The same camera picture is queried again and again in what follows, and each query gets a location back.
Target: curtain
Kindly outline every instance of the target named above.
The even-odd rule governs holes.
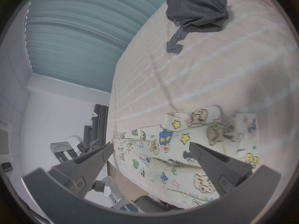
[[[25,43],[34,73],[111,92],[126,47],[166,0],[31,0]]]

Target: white wall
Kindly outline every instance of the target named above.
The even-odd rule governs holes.
[[[108,106],[110,100],[110,93],[37,74],[32,75],[27,87],[31,95],[21,131],[24,174],[38,167],[48,171],[59,164],[50,151],[50,143],[65,141],[72,135],[83,139],[84,125],[92,124],[90,118],[95,104]],[[107,170],[103,169],[98,180],[106,176]],[[86,199],[103,206],[112,206],[110,198],[102,193],[89,192]]]

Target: gray clothing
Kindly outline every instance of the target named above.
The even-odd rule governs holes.
[[[166,44],[170,53],[180,53],[182,45],[178,41],[185,39],[190,32],[219,32],[228,19],[226,0],[166,0],[166,16],[178,31]]]

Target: bed sheet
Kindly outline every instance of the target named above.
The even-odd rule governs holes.
[[[279,197],[298,162],[298,46],[283,17],[261,0],[228,0],[229,20],[217,33],[190,33],[180,54],[166,52],[178,29],[164,3],[120,58],[111,92],[107,142],[162,124],[168,112],[218,105],[225,116],[255,113],[260,165],[282,173]],[[119,168],[114,155],[110,163]],[[123,171],[130,179],[130,174]]]

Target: striped bed sheet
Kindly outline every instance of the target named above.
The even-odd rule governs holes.
[[[218,105],[225,116],[257,114],[260,165],[282,173],[270,203],[298,162],[298,46],[287,23],[261,0],[228,0],[229,20],[217,33],[190,33],[180,54],[166,52],[177,27],[164,3],[120,58],[111,92],[107,140],[161,124],[168,112]],[[119,168],[114,155],[109,161]],[[130,174],[123,171],[130,179]]]

